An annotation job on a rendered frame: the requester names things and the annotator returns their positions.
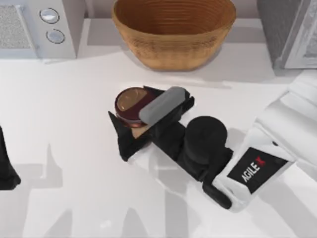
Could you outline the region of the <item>dark red round can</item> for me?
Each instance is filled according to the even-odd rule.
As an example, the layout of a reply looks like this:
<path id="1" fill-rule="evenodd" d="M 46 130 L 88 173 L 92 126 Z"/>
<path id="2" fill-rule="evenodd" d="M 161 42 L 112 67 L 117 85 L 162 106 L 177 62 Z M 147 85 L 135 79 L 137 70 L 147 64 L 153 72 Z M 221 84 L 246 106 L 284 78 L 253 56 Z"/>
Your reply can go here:
<path id="1" fill-rule="evenodd" d="M 114 102 L 116 116 L 132 128 L 143 127 L 139 111 L 156 97 L 149 90 L 141 87 L 130 87 L 121 91 Z"/>

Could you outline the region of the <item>pale grey rounded box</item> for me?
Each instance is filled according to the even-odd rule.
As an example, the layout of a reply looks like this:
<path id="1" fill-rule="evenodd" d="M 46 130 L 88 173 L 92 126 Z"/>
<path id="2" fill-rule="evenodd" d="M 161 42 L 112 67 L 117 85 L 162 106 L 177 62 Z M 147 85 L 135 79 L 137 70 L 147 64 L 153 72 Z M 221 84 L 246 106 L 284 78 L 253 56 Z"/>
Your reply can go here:
<path id="1" fill-rule="evenodd" d="M 153 126 L 168 115 L 186 99 L 186 90 L 171 87 L 139 111 L 139 118 L 147 125 Z"/>

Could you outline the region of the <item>tan coaster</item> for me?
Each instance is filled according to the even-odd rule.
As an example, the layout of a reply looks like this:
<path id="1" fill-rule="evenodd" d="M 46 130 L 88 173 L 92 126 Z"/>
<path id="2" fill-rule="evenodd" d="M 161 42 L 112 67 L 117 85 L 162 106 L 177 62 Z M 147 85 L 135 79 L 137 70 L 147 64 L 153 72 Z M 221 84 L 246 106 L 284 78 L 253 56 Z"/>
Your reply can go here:
<path id="1" fill-rule="evenodd" d="M 144 134 L 149 129 L 148 125 L 144 125 L 141 127 L 133 127 L 131 128 L 132 135 L 134 138 L 139 138 L 142 134 Z"/>

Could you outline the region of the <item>brown woven basket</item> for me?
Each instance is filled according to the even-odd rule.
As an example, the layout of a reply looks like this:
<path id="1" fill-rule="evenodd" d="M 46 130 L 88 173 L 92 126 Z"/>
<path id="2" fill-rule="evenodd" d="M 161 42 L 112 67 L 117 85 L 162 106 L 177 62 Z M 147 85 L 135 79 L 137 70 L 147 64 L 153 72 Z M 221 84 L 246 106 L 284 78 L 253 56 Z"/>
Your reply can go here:
<path id="1" fill-rule="evenodd" d="M 116 0 L 112 19 L 144 66 L 192 71 L 220 48 L 236 8 L 231 0 Z"/>

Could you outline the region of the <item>pale microwave oven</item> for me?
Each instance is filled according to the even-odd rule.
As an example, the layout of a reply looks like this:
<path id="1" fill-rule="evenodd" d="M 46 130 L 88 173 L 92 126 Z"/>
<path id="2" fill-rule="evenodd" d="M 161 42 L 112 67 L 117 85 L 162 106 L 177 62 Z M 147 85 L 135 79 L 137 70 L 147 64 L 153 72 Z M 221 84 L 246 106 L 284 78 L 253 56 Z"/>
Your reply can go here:
<path id="1" fill-rule="evenodd" d="M 36 59 L 75 59 L 86 13 L 85 0 L 26 0 L 26 3 L 32 18 L 33 38 L 37 46 Z M 48 24 L 40 18 L 40 10 L 46 8 L 53 8 L 59 13 L 57 23 Z M 63 43 L 53 44 L 46 38 L 46 32 L 52 29 L 64 33 Z"/>

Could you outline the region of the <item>small microwave knob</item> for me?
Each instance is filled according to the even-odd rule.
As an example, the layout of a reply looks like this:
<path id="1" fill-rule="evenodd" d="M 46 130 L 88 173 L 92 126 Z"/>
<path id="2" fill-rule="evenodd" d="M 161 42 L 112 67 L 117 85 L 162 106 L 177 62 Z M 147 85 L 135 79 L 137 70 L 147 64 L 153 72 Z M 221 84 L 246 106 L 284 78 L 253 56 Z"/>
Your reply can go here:
<path id="1" fill-rule="evenodd" d="M 46 38 L 53 44 L 61 44 L 65 41 L 64 33 L 58 29 L 47 31 Z"/>

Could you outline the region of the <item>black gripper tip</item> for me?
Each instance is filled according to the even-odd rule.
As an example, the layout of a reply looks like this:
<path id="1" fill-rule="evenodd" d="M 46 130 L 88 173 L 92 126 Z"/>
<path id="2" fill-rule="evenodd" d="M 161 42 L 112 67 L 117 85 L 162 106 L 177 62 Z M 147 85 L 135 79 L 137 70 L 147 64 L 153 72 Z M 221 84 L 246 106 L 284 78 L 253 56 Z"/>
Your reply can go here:
<path id="1" fill-rule="evenodd" d="M 0 191 L 14 190 L 20 184 L 21 178 L 10 162 L 0 126 Z"/>

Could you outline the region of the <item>large microwave knob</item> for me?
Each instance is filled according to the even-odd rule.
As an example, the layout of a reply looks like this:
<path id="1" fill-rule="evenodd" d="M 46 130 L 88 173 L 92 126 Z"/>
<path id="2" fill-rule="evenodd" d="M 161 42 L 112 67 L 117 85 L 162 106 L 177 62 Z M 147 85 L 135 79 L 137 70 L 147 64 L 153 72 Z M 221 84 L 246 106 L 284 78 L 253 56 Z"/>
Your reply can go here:
<path id="1" fill-rule="evenodd" d="M 48 24 L 55 24 L 60 19 L 59 13 L 53 8 L 41 9 L 39 15 L 40 18 Z"/>

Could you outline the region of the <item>grey cabinet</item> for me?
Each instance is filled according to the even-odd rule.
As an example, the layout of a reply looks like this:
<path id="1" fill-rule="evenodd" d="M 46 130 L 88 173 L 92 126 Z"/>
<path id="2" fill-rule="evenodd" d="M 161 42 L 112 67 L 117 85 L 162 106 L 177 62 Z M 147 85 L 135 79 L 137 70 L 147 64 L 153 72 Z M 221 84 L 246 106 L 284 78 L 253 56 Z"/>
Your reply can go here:
<path id="1" fill-rule="evenodd" d="M 273 68 L 317 69 L 317 0 L 257 0 Z"/>

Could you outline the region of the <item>speckled microwave door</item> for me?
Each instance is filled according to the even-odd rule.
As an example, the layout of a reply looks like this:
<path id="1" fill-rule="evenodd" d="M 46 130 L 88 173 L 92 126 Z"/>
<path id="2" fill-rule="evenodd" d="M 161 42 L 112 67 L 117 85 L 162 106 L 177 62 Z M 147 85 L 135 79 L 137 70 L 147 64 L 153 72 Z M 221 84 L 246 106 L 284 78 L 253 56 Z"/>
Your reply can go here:
<path id="1" fill-rule="evenodd" d="M 26 0 L 0 0 L 0 59 L 36 58 Z"/>

